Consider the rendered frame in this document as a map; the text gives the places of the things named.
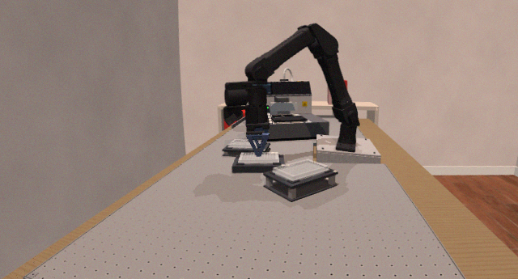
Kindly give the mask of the white well plate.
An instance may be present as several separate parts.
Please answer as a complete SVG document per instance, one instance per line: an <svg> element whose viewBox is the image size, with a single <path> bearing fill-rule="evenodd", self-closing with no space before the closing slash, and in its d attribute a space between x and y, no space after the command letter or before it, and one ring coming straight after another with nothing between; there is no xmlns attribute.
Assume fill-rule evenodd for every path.
<svg viewBox="0 0 518 279"><path fill-rule="evenodd" d="M262 152L261 157L255 153L241 153L238 163L244 164L273 164L279 163L278 152Z"/></svg>
<svg viewBox="0 0 518 279"><path fill-rule="evenodd" d="M256 142L253 140L255 147L257 148ZM258 140L259 144L261 144L261 140ZM248 140L236 140L234 139L231 143L228 144L228 147L232 147L233 149L252 149Z"/></svg>
<svg viewBox="0 0 518 279"><path fill-rule="evenodd" d="M293 182L295 180L304 180L309 177L325 173L325 171L328 170L329 169L327 165L312 161L310 159L305 159L280 167L273 167L272 172L285 180L291 180Z"/></svg>

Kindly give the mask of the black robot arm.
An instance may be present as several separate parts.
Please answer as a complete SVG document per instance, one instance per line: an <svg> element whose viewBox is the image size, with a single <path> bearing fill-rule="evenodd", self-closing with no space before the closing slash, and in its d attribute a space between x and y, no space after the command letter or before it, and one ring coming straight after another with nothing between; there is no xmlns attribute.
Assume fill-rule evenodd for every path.
<svg viewBox="0 0 518 279"><path fill-rule="evenodd" d="M333 114L338 122L342 123L336 150L354 153L356 130L360 123L356 105L346 89L338 62L338 41L317 23L303 25L297 29L292 36L246 65L245 75L248 81L225 83L224 120L229 126L242 118L242 110L245 110L246 124L258 124L256 105L261 108L267 104L266 88L263 85L267 85L268 77L274 74L281 64L308 47L325 76L332 98ZM254 107L246 105L247 102Z"/></svg>

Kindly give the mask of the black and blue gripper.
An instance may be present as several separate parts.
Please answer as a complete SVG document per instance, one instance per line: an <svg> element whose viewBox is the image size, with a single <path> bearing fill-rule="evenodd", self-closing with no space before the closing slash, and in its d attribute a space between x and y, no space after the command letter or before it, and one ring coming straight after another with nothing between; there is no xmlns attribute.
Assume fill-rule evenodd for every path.
<svg viewBox="0 0 518 279"><path fill-rule="evenodd" d="M261 108L259 108L259 105L256 105L257 107L257 122L258 124L247 124L246 129L246 137L253 148L253 151L257 157L261 157L262 152L265 148L265 144L267 143L267 140L269 138L269 129L270 129L270 121L267 119L267 107L266 105L262 105ZM262 133L262 131L265 131ZM258 142L258 138L262 138L261 144ZM257 148L261 148L260 151L257 151L257 148L255 147L255 144L253 142L256 142Z"/></svg>

